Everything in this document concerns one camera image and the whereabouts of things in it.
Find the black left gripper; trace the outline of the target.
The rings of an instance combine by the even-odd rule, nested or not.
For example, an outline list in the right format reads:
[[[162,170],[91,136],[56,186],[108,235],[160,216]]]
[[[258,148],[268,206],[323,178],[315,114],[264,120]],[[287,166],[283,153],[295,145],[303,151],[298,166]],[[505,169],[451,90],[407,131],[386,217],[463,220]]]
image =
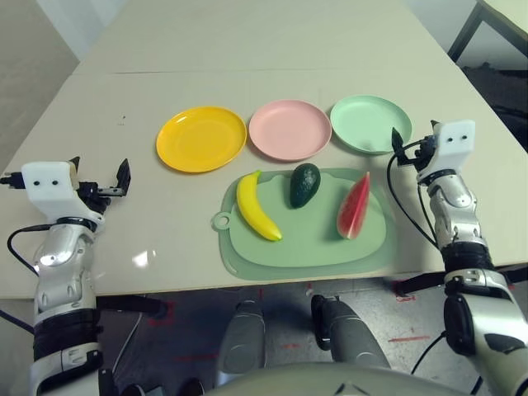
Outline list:
[[[69,162],[78,170],[80,157],[69,159]],[[81,181],[77,193],[81,201],[92,211],[103,215],[107,207],[111,204],[111,199],[124,196],[130,186],[131,173],[127,158],[120,164],[116,173],[116,186],[99,187],[94,181]]]

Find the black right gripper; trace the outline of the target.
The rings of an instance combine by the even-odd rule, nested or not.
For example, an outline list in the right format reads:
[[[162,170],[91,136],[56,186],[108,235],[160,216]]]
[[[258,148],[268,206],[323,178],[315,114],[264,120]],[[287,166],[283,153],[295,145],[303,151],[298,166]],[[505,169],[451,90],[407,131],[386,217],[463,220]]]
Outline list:
[[[431,127],[434,129],[439,121],[430,120]],[[403,146],[403,138],[400,133],[393,127],[391,133],[391,144],[394,155],[399,166],[413,166],[415,170],[423,170],[427,167],[434,154],[434,139],[424,138],[416,142]],[[414,157],[410,158],[407,151],[414,149]]]

